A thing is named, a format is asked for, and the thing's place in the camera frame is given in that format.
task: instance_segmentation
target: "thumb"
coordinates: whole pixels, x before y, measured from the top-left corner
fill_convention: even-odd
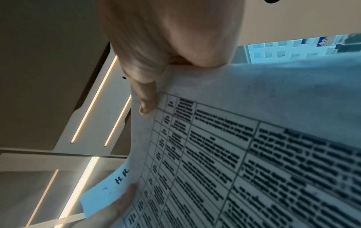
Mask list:
[[[122,216],[132,204],[136,188],[135,184],[131,184],[120,199],[89,218],[77,223],[72,228],[108,228],[117,218]]]

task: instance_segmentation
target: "finger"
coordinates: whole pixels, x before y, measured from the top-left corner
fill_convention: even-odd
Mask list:
[[[111,205],[103,208],[89,218],[77,223],[72,228],[108,228],[122,216],[132,204],[136,186],[130,185],[127,191]]]

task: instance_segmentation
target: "document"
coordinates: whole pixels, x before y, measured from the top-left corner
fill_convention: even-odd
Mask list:
[[[137,183],[113,227],[361,227],[359,54],[174,66],[158,88],[147,116],[133,100],[130,156],[82,196],[86,217]]]

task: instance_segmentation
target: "paper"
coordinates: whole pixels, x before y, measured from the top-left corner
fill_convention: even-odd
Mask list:
[[[86,216],[138,183],[113,227],[361,227],[360,75],[360,55],[168,69]]]

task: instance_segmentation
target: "black ceiling spot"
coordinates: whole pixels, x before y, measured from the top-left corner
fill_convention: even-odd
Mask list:
[[[272,3],[278,2],[279,0],[264,0],[264,1],[269,3],[269,4],[272,4]]]

